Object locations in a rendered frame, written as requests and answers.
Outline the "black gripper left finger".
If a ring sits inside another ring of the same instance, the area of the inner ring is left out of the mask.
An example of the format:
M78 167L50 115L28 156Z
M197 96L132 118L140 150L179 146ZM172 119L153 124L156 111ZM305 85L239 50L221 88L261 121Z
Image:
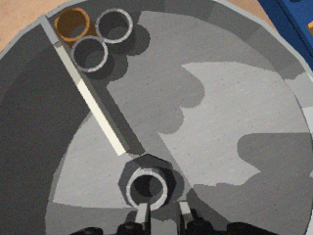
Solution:
M87 227L70 235L104 235L104 231L99 227ZM129 212L116 233L110 235L151 235L151 205L140 204L137 211Z

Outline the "grey metal ring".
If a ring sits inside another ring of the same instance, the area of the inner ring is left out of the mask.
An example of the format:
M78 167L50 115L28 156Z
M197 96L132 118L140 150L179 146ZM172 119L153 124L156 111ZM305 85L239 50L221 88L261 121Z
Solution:
M86 58L95 51L104 51L104 59L95 68L86 69ZM114 57L104 40L98 36L88 35L78 39L72 46L70 56L74 66L91 79L105 79L112 73L114 68Z
M120 39L106 39L108 33L115 27L126 27L128 32ZM132 19L125 11L117 8L104 11L95 24L96 33L104 40L110 52L115 55L124 55L130 52L136 43L136 35Z
M162 188L158 194L152 197L145 197L140 195L134 186L134 180L143 174L150 174L157 177L162 183ZM140 203L150 203L151 211L158 209L165 201L167 197L167 184L164 173L156 166L153 165L144 165L139 167L131 176L127 187L126 195L129 200L129 203L136 209L139 208Z

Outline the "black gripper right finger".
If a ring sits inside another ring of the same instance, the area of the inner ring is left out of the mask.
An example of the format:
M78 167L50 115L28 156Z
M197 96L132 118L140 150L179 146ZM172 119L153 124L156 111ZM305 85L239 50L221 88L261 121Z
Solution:
M244 222L229 223L227 231L214 230L200 211L189 209L187 202L176 203L176 211L178 235L279 235Z

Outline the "bronze bushing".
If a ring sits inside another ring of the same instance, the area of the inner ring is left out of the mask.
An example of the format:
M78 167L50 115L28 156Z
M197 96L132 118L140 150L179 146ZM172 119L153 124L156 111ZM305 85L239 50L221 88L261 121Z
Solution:
M313 36L313 22L311 22L310 24L307 25L307 28L309 29L310 33Z
M80 25L86 25L84 31L79 36L70 38L71 32ZM62 10L55 19L54 30L71 49L74 43L83 36L98 36L96 28L87 13L77 7L69 7Z

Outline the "blue crate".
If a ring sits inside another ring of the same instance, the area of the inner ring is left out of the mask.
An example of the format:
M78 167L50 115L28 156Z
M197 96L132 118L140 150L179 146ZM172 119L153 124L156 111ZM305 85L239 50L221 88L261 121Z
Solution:
M313 72L313 0L257 0L279 34L305 60Z

